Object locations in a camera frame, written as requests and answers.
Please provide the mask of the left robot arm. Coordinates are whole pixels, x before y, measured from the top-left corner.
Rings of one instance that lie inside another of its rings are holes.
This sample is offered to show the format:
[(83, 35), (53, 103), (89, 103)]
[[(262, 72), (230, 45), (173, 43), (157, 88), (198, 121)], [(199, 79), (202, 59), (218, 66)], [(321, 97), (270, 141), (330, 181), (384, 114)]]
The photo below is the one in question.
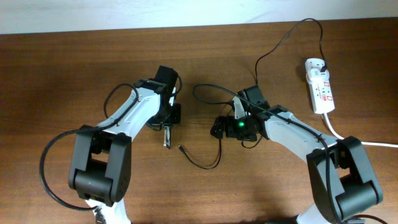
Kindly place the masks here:
[(69, 187), (86, 201), (96, 223), (129, 223), (124, 196), (131, 179), (132, 142), (149, 125), (165, 131), (171, 146), (171, 128), (181, 119), (175, 102), (175, 84), (181, 78), (161, 65), (154, 78), (133, 84), (129, 98), (96, 127), (84, 125), (75, 138)]

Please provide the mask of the black flip smartphone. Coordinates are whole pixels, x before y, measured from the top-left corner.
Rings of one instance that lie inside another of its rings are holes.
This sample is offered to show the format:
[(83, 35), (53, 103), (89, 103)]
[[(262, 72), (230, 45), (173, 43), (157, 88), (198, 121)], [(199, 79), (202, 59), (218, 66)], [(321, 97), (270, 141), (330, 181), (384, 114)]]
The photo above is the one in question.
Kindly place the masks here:
[(172, 126), (164, 126), (164, 147), (171, 148), (171, 129)]

